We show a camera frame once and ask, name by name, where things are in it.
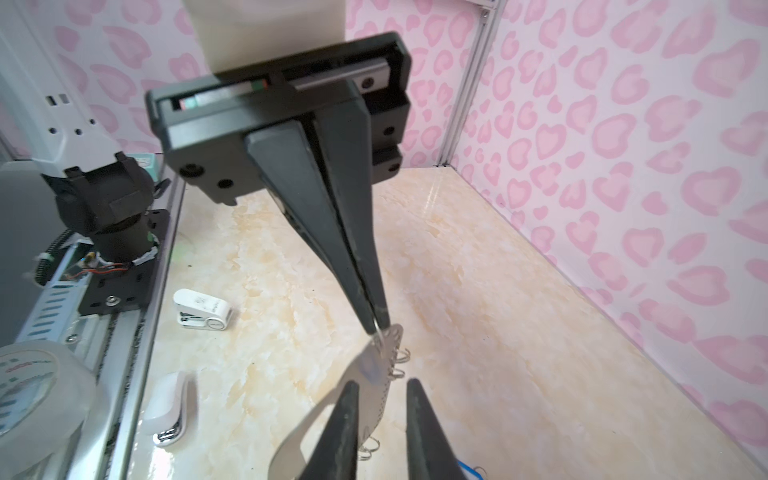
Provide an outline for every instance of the marble surface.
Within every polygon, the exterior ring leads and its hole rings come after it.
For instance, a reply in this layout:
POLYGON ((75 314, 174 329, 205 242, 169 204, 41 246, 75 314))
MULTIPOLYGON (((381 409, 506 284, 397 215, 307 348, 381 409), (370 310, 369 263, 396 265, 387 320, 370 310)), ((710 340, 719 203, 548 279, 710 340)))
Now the marble surface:
MULTIPOLYGON (((491 480, 765 478, 456 172, 404 170, 374 197, 389 309, 412 352, 403 369, 457 458, 491 480)), ((129 478, 266 478, 275 448, 366 340, 266 192, 232 208, 188 187, 147 391, 187 371, 193 414, 168 449, 140 421, 129 478), (223 332, 182 329, 180 288, 238 315, 223 332)), ((405 430, 399 380, 373 434, 382 447, 358 478, 407 478, 405 430)))

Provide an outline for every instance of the wire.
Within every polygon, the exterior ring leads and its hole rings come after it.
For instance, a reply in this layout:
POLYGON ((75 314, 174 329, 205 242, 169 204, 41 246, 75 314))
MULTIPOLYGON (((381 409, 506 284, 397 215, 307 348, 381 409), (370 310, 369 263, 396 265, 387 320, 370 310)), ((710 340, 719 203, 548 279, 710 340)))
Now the wire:
POLYGON ((53 254, 56 250, 60 249, 64 245, 69 237, 74 233, 73 230, 64 230, 55 240, 51 242, 45 252, 41 254, 41 258, 38 261, 37 268, 35 268, 35 283, 44 286, 46 283, 46 277, 48 276, 48 270, 53 265, 53 254))
POLYGON ((123 266, 123 263, 116 263, 114 265, 109 265, 108 267, 101 267, 101 268, 84 268, 83 270, 80 270, 75 275, 68 275, 68 278, 70 280, 78 278, 83 273, 94 273, 96 275, 104 275, 105 273, 113 273, 113 272, 127 272, 130 268, 129 266, 123 266))

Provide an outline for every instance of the metal plate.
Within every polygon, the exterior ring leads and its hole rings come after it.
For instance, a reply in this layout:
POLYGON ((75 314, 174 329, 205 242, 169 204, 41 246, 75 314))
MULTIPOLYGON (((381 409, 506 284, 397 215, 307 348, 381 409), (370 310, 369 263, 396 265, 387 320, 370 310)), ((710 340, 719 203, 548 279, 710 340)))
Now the metal plate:
POLYGON ((328 392, 283 440, 270 462, 267 475, 269 480, 299 478, 306 467, 306 460, 301 453, 302 439, 323 410, 338 401, 344 385, 350 380, 360 387, 357 445, 362 445, 373 433, 384 415, 389 384, 392 382, 389 375, 395 366, 397 350, 402 340, 402 326, 392 325, 382 331, 382 336, 383 348, 379 348, 378 335, 372 336, 366 348, 346 367, 336 387, 328 392))

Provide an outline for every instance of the metal ring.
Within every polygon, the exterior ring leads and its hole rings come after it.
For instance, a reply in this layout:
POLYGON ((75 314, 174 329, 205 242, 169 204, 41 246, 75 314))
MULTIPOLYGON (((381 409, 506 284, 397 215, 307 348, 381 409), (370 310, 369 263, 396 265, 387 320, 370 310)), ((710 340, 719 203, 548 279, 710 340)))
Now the metal ring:
POLYGON ((397 349, 397 353, 403 353, 403 356, 396 356, 395 363, 406 363, 411 359, 411 351, 408 349, 397 349))
POLYGON ((480 467, 480 466, 477 466, 477 467, 474 467, 472 470, 474 470, 474 471, 476 471, 476 472, 477 472, 478 470, 482 470, 482 473, 483 473, 483 475, 482 475, 482 479, 483 479, 483 480, 488 480, 488 472, 486 472, 486 471, 485 471, 485 468, 483 468, 483 467, 480 467))
POLYGON ((379 440, 376 440, 375 437, 372 437, 369 435, 368 438, 366 439, 366 442, 368 442, 368 440, 373 440, 374 442, 376 442, 376 448, 369 449, 368 447, 362 445, 358 450, 360 450, 361 452, 374 453, 375 451, 381 448, 382 443, 379 440))
POLYGON ((389 379, 390 380, 397 380, 404 378, 406 376, 406 373, 403 372, 401 369, 392 369, 391 372, 389 372, 389 379))

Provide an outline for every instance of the wallpaper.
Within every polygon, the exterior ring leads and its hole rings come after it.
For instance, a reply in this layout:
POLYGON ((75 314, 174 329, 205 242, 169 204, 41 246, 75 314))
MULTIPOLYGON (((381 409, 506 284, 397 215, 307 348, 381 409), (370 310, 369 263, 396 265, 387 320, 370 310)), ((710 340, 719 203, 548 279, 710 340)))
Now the wallpaper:
POLYGON ((768 2, 510 0, 453 164, 768 466, 768 2))
MULTIPOLYGON (((210 73, 180 0, 27 0, 74 86, 124 150, 160 152, 144 92, 210 73)), ((349 0, 346 36, 397 31, 413 56, 404 167, 436 164, 479 9, 464 0, 349 0)), ((12 119, 0 131, 28 154, 12 119)))

